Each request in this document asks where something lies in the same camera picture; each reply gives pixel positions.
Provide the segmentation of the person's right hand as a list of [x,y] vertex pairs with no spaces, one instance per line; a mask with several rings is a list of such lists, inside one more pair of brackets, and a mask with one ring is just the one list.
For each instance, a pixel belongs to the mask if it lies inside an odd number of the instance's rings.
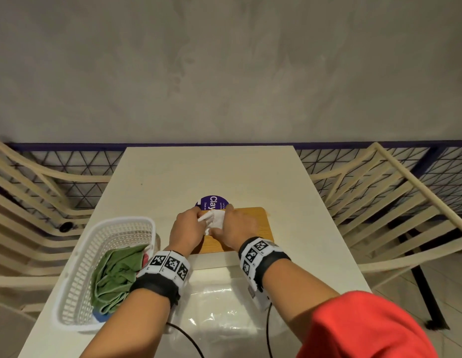
[[238,252],[247,240],[258,236],[258,228],[258,223],[252,216],[243,214],[235,210],[232,204],[228,204],[222,227],[227,238],[218,241]]

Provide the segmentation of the person's left hand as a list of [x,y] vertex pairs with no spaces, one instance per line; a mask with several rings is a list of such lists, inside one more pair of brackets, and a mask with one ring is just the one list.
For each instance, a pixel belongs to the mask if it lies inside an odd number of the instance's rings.
[[200,244],[203,236],[193,236],[190,232],[190,209],[177,215],[172,226],[169,244],[165,251],[174,251],[188,258],[192,251]]

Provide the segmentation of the person's right forearm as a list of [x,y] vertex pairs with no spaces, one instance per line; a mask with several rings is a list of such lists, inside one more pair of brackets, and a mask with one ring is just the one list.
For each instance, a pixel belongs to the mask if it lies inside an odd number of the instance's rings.
[[304,343],[314,310],[340,294],[288,259],[274,262],[264,273],[263,287],[289,329]]

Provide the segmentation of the person's left forearm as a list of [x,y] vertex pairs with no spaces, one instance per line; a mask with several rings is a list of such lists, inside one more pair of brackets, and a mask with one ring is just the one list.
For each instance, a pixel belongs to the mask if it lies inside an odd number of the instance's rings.
[[167,297],[130,293],[79,358],[154,358],[170,313]]

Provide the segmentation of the round purple sticker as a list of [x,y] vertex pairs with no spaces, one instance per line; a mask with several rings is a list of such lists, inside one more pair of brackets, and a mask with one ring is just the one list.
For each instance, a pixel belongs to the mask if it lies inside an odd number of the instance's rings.
[[198,200],[195,206],[201,210],[224,210],[228,204],[228,201],[221,196],[209,195]]

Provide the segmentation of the wooden cutting board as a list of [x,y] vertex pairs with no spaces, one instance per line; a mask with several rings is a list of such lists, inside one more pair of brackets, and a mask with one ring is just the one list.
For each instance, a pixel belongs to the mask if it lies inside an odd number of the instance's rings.
[[[274,241],[274,237],[268,221],[268,214],[262,207],[253,208],[235,208],[246,214],[252,216],[258,223],[258,236],[267,240]],[[193,254],[207,254],[207,253],[223,253],[231,252],[232,249],[227,245],[219,242],[211,235],[204,235],[200,244],[192,251]]]

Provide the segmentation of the right wristband with marker tags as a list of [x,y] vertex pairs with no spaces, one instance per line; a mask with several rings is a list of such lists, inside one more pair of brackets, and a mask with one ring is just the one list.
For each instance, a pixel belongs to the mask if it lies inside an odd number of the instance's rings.
[[238,250],[240,268],[249,283],[248,292],[260,311],[269,309],[271,300],[264,289],[263,277],[269,267],[278,260],[291,260],[273,241],[262,237],[246,240]]

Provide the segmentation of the wristband with marker tags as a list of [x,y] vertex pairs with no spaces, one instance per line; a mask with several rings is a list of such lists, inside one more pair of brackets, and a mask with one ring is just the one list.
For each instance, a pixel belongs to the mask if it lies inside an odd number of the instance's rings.
[[169,300],[176,306],[187,286],[192,268],[189,261],[175,251],[158,251],[139,271],[129,292],[146,289]]
[[269,267],[278,260],[291,260],[273,241],[262,237],[246,240],[238,250],[240,268],[249,283],[248,292],[260,311],[269,309],[271,300],[264,289],[263,277]]

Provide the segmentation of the left wristband with marker tags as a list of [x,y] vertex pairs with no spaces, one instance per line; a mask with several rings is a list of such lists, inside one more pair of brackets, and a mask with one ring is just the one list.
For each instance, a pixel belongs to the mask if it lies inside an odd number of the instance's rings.
[[175,251],[158,251],[139,271],[129,292],[146,289],[169,300],[176,306],[187,286],[192,268],[189,261]]

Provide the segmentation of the clear plastic bag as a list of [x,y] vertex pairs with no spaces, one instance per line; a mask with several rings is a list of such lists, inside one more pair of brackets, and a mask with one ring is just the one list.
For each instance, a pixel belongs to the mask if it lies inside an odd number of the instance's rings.
[[189,284],[171,323],[204,358],[294,358],[300,347],[274,307],[258,309],[241,278]]

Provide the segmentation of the green cloth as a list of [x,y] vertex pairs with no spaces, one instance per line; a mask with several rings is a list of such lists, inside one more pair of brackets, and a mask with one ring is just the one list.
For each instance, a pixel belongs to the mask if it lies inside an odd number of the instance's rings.
[[127,297],[142,268],[146,244],[112,249],[99,261],[91,277],[91,306],[100,315],[114,313]]

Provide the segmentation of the white plastic laundry basket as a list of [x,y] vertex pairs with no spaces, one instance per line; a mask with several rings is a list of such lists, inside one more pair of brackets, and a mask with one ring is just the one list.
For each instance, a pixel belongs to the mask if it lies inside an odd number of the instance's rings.
[[73,254],[73,260],[55,300],[51,315],[66,331],[97,332],[104,323],[92,316],[91,277],[103,255],[112,249],[146,244],[145,252],[156,253],[155,222],[148,217],[117,217],[92,227]]

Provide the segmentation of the red shirt sleeve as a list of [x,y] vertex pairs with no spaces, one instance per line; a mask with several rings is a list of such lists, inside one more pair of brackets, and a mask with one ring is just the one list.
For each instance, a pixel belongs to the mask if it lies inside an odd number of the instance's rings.
[[402,308],[362,291],[319,305],[296,358],[438,358],[421,326]]

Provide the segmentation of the cream slatted chair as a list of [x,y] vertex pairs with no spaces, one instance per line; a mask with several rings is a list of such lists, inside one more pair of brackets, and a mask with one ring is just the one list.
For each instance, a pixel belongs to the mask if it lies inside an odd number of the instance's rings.
[[371,289],[462,251],[462,218],[377,142],[310,178]]
[[[37,319],[45,303],[30,302],[25,293],[41,295],[55,286],[94,212],[67,192],[102,192],[112,173],[61,172],[0,141],[0,308]],[[64,222],[75,227],[61,233]]]

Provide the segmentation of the dark metal support leg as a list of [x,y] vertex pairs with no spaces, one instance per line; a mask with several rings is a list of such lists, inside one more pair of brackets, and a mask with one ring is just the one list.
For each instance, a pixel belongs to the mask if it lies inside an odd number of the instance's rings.
[[[410,238],[419,235],[420,231],[416,228],[411,229],[410,231],[402,234],[398,237],[399,244],[403,244],[407,242]],[[450,240],[444,236],[437,237],[435,240],[430,242],[424,243],[420,248],[421,251],[427,251],[436,247],[443,245]],[[405,256],[411,256],[415,254],[414,250],[405,252]],[[417,283],[419,288],[419,292],[424,300],[426,309],[430,315],[430,320],[425,322],[425,327],[432,331],[443,331],[443,330],[450,330],[443,313],[437,303],[437,300],[430,288],[430,285],[425,277],[425,274],[420,266],[416,266],[411,268],[411,272],[413,277]]]

